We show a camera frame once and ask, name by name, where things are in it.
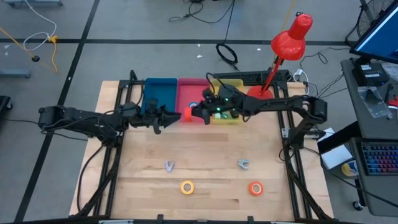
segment wooden tabletop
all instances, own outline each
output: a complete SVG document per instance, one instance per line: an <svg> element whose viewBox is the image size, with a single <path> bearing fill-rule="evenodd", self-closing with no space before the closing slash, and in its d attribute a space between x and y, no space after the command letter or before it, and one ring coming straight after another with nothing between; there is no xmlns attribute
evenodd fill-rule
<svg viewBox="0 0 398 224"><path fill-rule="evenodd" d="M304 94L302 83L288 86L290 96ZM96 111L112 110L117 92L118 82L103 82ZM132 101L137 102L140 94L141 87L134 86ZM294 121L296 125L301 121L296 113ZM305 146L318 150L314 140L305 140ZM99 147L97 139L88 140L82 165ZM111 218L156 219L164 214L169 220L247 220L251 215L256 221L294 220L285 164L278 158L281 149L276 112L260 113L239 125L178 122L160 135L152 128L130 128L125 132ZM104 152L89 163L83 175L81 206L98 186ZM300 153L307 189L332 217L319 156L306 150ZM248 170L238 166L240 159L249 160ZM166 172L165 161L175 161L171 173ZM184 180L195 184L191 195L180 191ZM249 193L253 181L263 184L261 196ZM296 191L304 217L302 197ZM102 213L107 194L106 190ZM70 213L76 212L75 194Z"/></svg>

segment white paper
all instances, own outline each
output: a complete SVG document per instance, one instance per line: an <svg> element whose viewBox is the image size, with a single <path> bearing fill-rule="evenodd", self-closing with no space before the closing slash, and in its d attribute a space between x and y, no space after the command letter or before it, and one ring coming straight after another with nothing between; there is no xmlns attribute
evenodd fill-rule
<svg viewBox="0 0 398 224"><path fill-rule="evenodd" d="M320 138L318 142L332 136L332 133L335 133L332 128L328 128L324 130L324 132L326 132L326 134ZM334 168L335 166L340 165L353 157L344 145L338 146L326 153L323 153L321 156L323 164L327 169Z"/></svg>

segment lamp base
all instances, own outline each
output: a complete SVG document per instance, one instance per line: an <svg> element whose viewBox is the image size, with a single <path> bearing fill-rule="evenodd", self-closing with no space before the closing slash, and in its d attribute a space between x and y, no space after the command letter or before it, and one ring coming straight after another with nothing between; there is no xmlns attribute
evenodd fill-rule
<svg viewBox="0 0 398 224"><path fill-rule="evenodd" d="M255 97L259 100L268 100L274 97L270 90L261 91L262 86L253 86L247 93L247 96Z"/></svg>

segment monitor screen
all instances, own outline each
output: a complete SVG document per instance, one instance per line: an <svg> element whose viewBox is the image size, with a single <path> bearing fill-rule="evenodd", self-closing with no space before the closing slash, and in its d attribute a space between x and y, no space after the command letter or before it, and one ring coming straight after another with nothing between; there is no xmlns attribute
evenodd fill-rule
<svg viewBox="0 0 398 224"><path fill-rule="evenodd" d="M351 53L398 63L398 1L386 9L358 40Z"/></svg>

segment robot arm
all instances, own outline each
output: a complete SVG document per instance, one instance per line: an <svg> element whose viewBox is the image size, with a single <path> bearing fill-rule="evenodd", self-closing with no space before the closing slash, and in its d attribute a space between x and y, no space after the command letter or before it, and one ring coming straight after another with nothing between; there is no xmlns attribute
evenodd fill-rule
<svg viewBox="0 0 398 224"><path fill-rule="evenodd" d="M129 128L154 127L154 132L160 134L160 127L167 127L180 119L180 113L169 112L165 106L157 108L157 100L148 102L147 109L141 113L141 107L135 103L121 105L111 114L66 108L63 106L48 106L39 109L39 127L42 131L67 129L97 137L105 146L116 147L117 137Z"/></svg>
<svg viewBox="0 0 398 224"><path fill-rule="evenodd" d="M247 96L234 86L224 84L218 96L209 88L203 91L204 101L192 108L192 116L210 123L210 116L215 113L230 111L242 116L252 116L265 111L294 111L303 120L297 127L290 128L288 141L292 147L303 148L305 134L315 125L322 124L327 118L327 103L311 96L292 96L282 99L259 100Z"/></svg>

